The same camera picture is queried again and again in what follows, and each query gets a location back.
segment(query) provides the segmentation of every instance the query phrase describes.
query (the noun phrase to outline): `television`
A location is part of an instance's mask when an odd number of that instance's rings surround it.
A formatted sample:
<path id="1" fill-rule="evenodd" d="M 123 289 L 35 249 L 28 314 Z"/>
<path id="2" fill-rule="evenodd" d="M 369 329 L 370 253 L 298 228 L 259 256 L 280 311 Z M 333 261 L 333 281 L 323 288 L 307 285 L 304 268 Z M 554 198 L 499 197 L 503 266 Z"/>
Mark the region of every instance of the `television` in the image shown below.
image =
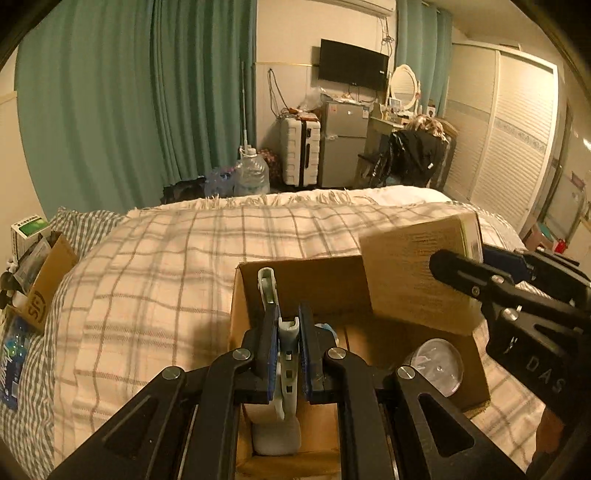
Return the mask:
<path id="1" fill-rule="evenodd" d="M 387 71 L 387 55 L 324 38 L 320 42 L 319 79 L 380 91 Z"/>

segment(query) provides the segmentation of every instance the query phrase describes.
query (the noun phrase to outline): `silver refrigerator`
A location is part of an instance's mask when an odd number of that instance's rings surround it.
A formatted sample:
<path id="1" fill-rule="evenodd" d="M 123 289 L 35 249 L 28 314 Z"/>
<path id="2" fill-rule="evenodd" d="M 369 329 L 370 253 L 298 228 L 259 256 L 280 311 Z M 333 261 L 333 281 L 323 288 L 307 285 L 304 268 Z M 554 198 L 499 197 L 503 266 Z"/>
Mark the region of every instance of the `silver refrigerator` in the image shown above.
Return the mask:
<path id="1" fill-rule="evenodd" d="M 321 123 L 318 185 L 352 187 L 357 155 L 365 149 L 369 111 L 362 105 L 326 102 Z"/>

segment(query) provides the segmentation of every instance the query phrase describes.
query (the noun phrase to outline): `cardboard box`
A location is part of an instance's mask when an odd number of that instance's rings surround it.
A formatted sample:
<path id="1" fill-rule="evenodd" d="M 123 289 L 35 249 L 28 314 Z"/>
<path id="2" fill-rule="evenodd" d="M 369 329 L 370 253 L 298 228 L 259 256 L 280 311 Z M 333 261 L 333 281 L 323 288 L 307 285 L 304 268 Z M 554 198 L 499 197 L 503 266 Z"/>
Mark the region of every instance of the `cardboard box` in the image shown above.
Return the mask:
<path id="1" fill-rule="evenodd" d="M 12 256 L 17 262 L 31 245 L 37 242 L 39 234 L 48 237 L 51 234 L 51 227 L 38 215 L 32 215 L 10 226 Z"/>
<path id="2" fill-rule="evenodd" d="M 381 368 L 397 367 L 426 340 L 444 338 L 460 352 L 465 373 L 462 384 L 450 400 L 468 416 L 490 401 L 490 393 L 478 348 L 471 336 L 442 332 L 422 325 L 377 317 L 372 311 L 365 269 L 360 255 L 312 260 L 244 263 L 236 269 L 229 349 L 240 346 L 243 334 L 262 317 L 257 272 L 262 267 L 275 271 L 281 313 L 295 316 L 306 301 L 315 322 L 330 324 L 343 348 Z M 236 451 L 236 469 L 254 478 L 291 479 L 328 475 L 340 471 L 336 405 L 311 406 L 298 399 L 301 426 L 300 451 L 292 456 L 265 457 L 252 450 L 251 426 L 241 415 Z"/>
<path id="3" fill-rule="evenodd" d="M 72 250 L 66 236 L 60 235 L 31 287 L 25 307 L 22 310 L 14 307 L 7 308 L 12 309 L 27 323 L 42 332 L 57 287 L 77 263 L 78 256 Z"/>

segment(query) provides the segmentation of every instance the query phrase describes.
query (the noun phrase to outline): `gray checkered pillow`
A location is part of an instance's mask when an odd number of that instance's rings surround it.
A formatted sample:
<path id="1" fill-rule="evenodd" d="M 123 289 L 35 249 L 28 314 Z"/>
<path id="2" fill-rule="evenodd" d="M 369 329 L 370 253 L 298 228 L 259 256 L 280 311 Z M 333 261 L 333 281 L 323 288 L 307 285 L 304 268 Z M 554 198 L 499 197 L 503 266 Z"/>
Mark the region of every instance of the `gray checkered pillow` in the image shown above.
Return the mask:
<path id="1" fill-rule="evenodd" d="M 84 257 L 124 218 L 113 212 L 79 213 L 60 208 L 50 222 Z M 0 435 L 32 480 L 53 469 L 53 390 L 57 318 L 69 283 L 64 278 L 51 304 L 45 335 L 34 335 L 19 385 L 18 411 L 0 403 Z"/>

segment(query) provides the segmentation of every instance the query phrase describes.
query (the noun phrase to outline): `white suitcase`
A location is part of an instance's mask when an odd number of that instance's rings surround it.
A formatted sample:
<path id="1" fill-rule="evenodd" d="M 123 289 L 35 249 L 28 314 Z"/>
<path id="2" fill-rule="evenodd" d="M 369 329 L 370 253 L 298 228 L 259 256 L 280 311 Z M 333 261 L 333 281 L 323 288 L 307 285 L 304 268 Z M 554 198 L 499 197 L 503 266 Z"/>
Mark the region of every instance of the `white suitcase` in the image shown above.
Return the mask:
<path id="1" fill-rule="evenodd" d="M 286 185 L 315 185 L 320 158 L 320 122 L 284 118 L 281 122 L 281 159 Z"/>

